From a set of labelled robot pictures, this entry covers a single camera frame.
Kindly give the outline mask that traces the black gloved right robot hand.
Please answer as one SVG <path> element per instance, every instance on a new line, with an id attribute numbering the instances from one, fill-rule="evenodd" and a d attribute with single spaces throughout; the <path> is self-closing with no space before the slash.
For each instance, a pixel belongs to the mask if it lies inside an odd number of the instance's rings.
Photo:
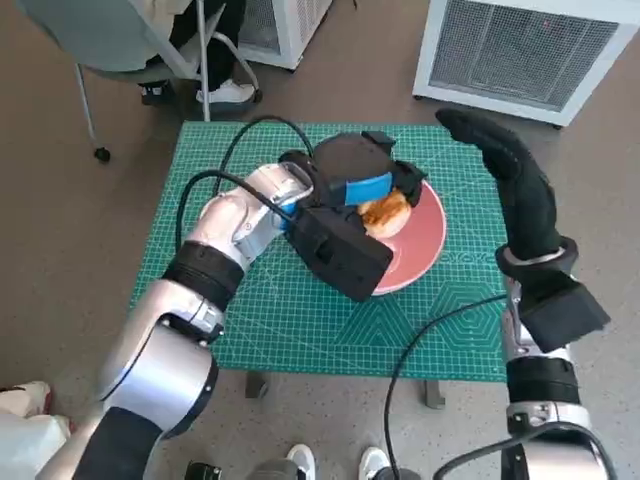
<path id="1" fill-rule="evenodd" d="M 528 147 L 512 131 L 474 113 L 441 108 L 435 117 L 453 140 L 473 145 L 494 178 L 511 253 L 532 260 L 557 252 L 555 194 Z"/>

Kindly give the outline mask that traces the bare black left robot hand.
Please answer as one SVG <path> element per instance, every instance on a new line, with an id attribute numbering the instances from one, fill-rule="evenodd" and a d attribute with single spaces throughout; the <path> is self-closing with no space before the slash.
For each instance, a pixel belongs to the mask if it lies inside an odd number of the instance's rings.
<path id="1" fill-rule="evenodd" d="M 313 154 L 314 201 L 327 207 L 356 207 L 392 191 L 418 205 L 426 173 L 392 156 L 396 140 L 382 131 L 340 133 L 319 143 Z"/>

